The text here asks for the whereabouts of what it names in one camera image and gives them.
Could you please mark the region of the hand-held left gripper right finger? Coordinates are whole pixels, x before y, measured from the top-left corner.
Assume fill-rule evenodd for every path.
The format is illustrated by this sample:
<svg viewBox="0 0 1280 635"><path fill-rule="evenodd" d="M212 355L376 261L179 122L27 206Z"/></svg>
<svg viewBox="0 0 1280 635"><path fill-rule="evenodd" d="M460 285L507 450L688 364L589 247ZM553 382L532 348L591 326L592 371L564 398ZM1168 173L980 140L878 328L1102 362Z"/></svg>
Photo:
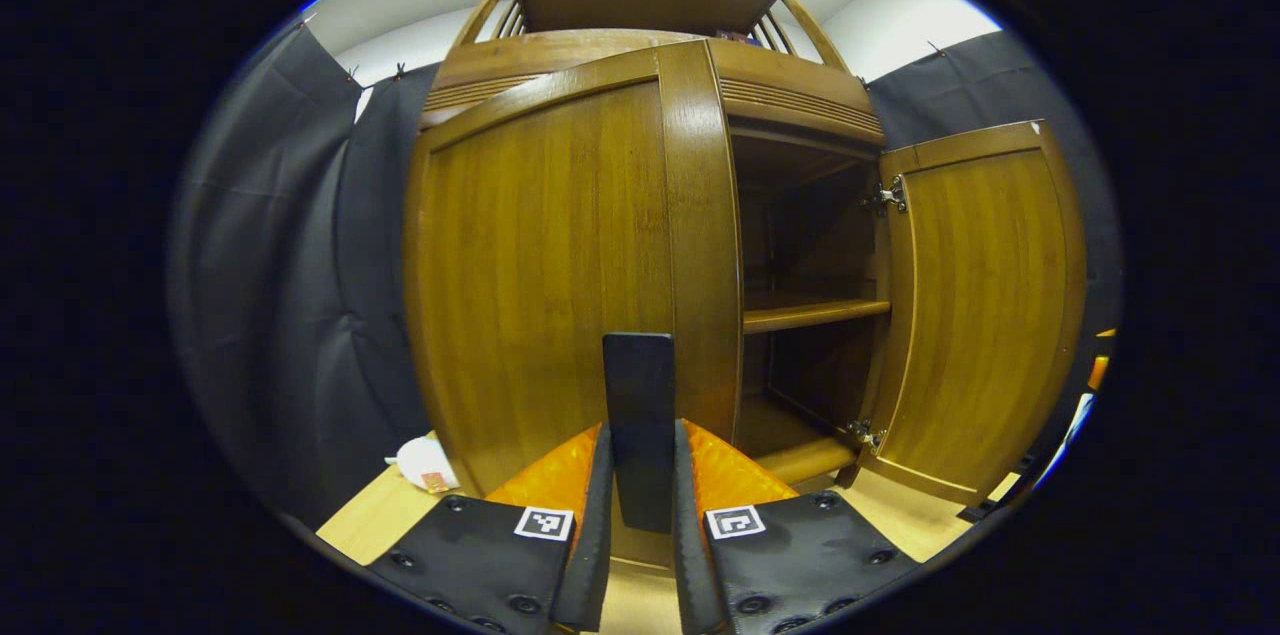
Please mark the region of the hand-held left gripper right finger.
<svg viewBox="0 0 1280 635"><path fill-rule="evenodd" d="M673 431L672 542L682 632L813 632L918 570L840 493L795 492L686 419Z"/></svg>

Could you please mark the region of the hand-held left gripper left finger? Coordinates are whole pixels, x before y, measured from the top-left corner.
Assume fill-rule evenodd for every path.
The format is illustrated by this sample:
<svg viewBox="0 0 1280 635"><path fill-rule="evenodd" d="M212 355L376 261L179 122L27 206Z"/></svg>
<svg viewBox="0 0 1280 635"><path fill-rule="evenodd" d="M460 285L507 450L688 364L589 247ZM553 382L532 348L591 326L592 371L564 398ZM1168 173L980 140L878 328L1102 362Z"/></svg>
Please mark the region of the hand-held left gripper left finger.
<svg viewBox="0 0 1280 635"><path fill-rule="evenodd" d="M609 576L611 429L570 438L483 499L448 495L369 568L500 634L595 632Z"/></svg>

